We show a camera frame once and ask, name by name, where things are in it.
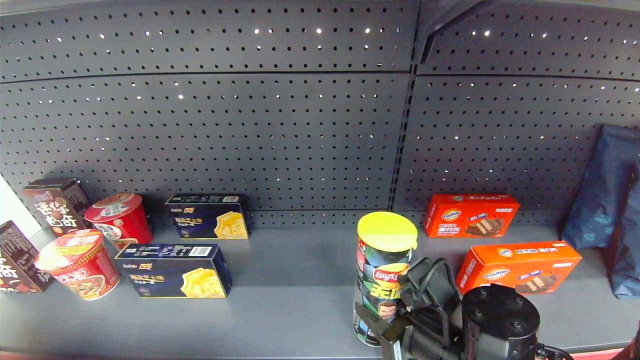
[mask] white wall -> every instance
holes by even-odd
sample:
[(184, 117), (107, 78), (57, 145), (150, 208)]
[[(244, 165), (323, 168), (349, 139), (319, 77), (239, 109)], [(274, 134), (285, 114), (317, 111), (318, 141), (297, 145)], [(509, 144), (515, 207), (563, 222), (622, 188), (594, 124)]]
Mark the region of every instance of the white wall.
[(41, 230), (40, 224), (13, 193), (9, 184), (0, 177), (0, 224), (13, 220), (27, 238)]

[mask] orange box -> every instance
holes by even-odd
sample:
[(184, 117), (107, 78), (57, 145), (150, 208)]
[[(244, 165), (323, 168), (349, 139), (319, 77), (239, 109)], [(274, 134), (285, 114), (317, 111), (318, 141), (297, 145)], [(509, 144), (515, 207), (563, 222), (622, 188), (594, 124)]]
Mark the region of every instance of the orange box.
[(424, 230), (432, 238), (500, 238), (519, 207), (516, 199), (501, 193), (437, 193)]
[(456, 284), (462, 293), (500, 284), (521, 294), (556, 290), (582, 256), (565, 241), (479, 245), (469, 249)]

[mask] ovaltine box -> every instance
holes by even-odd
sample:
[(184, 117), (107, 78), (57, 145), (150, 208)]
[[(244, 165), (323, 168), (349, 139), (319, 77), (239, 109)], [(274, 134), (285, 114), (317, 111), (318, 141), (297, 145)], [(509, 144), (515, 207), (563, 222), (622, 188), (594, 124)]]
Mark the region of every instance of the ovaltine box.
[(249, 238), (242, 195), (177, 193), (165, 204), (183, 239)]
[(424, 222), (434, 238), (500, 238), (520, 204), (506, 194), (446, 194), (431, 198)]
[(227, 297), (231, 289), (217, 245), (129, 244), (115, 262), (141, 297)]
[(456, 284), (462, 293), (490, 284), (510, 286), (522, 294), (550, 293), (581, 259), (564, 241), (479, 245), (467, 253)]

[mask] lay's logo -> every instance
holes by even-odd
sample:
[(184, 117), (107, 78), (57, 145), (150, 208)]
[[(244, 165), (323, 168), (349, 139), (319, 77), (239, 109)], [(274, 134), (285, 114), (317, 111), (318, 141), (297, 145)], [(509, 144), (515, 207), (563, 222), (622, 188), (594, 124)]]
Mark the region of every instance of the lay's logo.
[(507, 268), (496, 268), (491, 270), (491, 272), (488, 272), (487, 274), (485, 274), (484, 278), (489, 281), (493, 281), (493, 280), (503, 278), (508, 273), (509, 273), (509, 269)]
[(399, 274), (397, 272), (388, 272), (378, 269), (375, 269), (375, 271), (373, 272), (374, 279), (387, 282), (398, 282), (398, 275)]
[(441, 217), (442, 217), (442, 220), (453, 221), (453, 220), (456, 220), (461, 214), (462, 214), (462, 211), (458, 209), (448, 209), (442, 214)]
[(382, 265), (373, 270), (373, 279), (381, 286), (389, 289), (399, 289), (398, 277), (409, 269), (409, 264), (393, 263)]

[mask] black cylindrical motor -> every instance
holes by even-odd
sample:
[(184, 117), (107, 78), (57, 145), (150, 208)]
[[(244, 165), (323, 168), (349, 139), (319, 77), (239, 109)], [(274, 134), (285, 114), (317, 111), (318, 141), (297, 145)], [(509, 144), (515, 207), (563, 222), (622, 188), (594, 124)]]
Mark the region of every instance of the black cylindrical motor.
[(464, 360), (534, 360), (540, 314), (513, 288), (492, 284), (462, 299)]

